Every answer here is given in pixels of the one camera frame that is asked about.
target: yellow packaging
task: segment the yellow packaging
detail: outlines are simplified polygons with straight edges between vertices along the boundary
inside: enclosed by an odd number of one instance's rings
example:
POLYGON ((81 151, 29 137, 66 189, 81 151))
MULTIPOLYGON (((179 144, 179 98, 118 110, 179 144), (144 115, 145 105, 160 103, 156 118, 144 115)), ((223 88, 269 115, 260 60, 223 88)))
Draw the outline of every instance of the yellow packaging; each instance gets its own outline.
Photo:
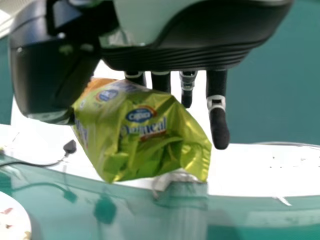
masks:
POLYGON ((206 181, 212 145, 174 96, 119 80, 87 91, 73 107, 74 133, 105 181, 179 168, 206 181))

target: white plate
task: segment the white plate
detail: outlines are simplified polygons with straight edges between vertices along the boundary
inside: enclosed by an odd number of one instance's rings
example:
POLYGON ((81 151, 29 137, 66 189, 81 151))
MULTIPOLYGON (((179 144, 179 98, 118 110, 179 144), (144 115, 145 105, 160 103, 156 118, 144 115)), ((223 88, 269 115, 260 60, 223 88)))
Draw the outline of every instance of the white plate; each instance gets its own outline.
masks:
POLYGON ((0 240, 30 240, 31 222, 26 210, 0 192, 0 240))

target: black cable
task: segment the black cable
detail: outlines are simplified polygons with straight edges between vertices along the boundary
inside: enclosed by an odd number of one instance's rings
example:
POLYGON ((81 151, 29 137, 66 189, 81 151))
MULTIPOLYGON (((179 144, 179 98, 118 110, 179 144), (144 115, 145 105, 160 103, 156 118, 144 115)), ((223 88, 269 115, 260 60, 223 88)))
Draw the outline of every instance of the black cable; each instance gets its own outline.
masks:
POLYGON ((5 162, 5 163, 0 164, 0 168, 10 166, 10 165, 16 165, 16 164, 27 165, 27 166, 31 166, 31 167, 37 167, 37 168, 48 168, 48 167, 53 167, 53 166, 60 164, 65 158, 66 158, 66 156, 61 158, 59 161, 56 161, 56 162, 50 163, 50 164, 35 164, 35 163, 27 162, 27 161, 9 161, 9 162, 5 162))
POLYGON ((61 158, 59 161, 56 161, 54 163, 49 163, 49 164, 35 164, 27 161, 9 161, 0 164, 0 168, 10 166, 10 165, 16 165, 16 164, 21 164, 21 165, 27 165, 31 167, 37 167, 37 168, 48 168, 48 167, 53 167, 58 164, 60 164, 65 158, 67 158, 70 154, 74 154, 77 150, 77 145, 75 140, 69 141, 67 144, 63 146, 63 150, 65 152, 63 158, 61 158))

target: green snack bag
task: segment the green snack bag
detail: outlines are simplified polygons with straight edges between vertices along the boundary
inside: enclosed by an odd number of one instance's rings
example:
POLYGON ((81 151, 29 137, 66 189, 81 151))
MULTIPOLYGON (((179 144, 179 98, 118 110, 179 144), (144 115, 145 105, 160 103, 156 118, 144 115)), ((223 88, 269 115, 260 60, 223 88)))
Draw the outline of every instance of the green snack bag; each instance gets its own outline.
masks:
POLYGON ((212 145, 174 96, 119 80, 81 96, 73 131, 105 181, 179 168, 206 181, 212 145))

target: glass table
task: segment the glass table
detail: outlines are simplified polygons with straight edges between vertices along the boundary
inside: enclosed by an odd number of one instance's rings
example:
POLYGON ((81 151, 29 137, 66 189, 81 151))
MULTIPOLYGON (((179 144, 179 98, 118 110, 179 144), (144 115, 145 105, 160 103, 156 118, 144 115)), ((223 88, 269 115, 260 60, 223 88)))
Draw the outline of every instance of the glass table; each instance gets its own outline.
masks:
POLYGON ((33 240, 320 239, 319 196, 288 197, 287 206, 175 182, 155 200, 147 189, 18 165, 0 170, 0 191, 26 209, 33 240))

